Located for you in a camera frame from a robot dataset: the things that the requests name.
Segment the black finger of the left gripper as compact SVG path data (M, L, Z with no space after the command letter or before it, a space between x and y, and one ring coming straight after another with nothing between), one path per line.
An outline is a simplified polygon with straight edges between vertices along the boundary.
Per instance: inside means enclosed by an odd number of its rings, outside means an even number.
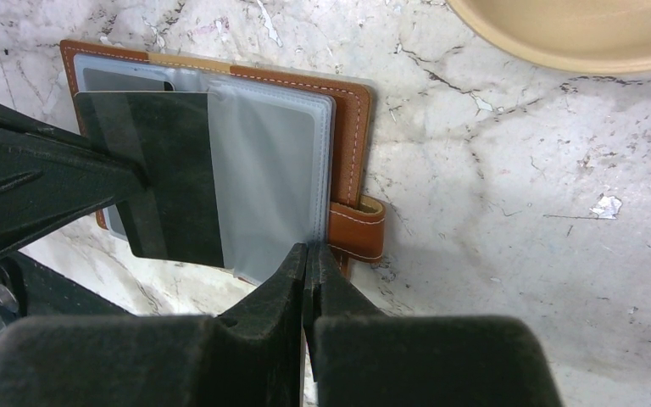
M145 186L135 165L0 104L0 259Z

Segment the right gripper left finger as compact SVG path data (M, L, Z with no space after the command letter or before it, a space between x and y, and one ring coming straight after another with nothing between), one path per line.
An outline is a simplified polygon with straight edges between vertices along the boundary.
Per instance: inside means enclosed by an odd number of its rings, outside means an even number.
M0 336L0 406L299 406L307 248L211 315L46 315Z

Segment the black gold-line VIP card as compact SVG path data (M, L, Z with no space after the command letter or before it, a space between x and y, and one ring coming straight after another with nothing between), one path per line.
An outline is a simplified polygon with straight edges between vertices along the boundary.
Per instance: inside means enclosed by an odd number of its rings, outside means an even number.
M83 77L85 90L89 92L172 92L175 90L168 81L94 69L84 69Z

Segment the brown leather card holder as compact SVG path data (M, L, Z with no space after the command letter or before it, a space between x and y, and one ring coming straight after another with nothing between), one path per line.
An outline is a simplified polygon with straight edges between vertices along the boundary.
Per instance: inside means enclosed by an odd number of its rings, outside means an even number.
M385 209L360 192L372 95L359 83L61 41L81 133L148 190L97 212L138 257L260 284L296 243L348 270L383 255Z

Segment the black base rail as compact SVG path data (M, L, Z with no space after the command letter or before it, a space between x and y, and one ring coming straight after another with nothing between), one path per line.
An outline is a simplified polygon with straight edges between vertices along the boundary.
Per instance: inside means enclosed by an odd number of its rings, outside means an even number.
M34 315L126 315L127 310L33 258L0 259L0 333Z

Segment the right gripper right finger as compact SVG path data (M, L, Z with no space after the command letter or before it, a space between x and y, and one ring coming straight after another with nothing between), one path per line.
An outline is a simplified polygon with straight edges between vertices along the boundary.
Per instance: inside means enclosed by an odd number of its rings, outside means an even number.
M303 322L321 406L561 405L525 323L502 315L386 315L323 244L308 251Z

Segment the beige oval tray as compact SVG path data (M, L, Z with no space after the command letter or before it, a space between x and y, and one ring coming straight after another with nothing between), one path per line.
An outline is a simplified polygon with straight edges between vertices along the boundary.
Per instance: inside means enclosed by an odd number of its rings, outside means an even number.
M478 36L517 58L586 74L651 71L651 1L451 1Z

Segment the dark striped credit card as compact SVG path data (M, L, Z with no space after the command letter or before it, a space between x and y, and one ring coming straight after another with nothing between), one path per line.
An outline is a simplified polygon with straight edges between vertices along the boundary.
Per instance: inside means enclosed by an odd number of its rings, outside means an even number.
M79 92L93 147L135 164L146 190L116 208L140 258L224 266L204 92Z

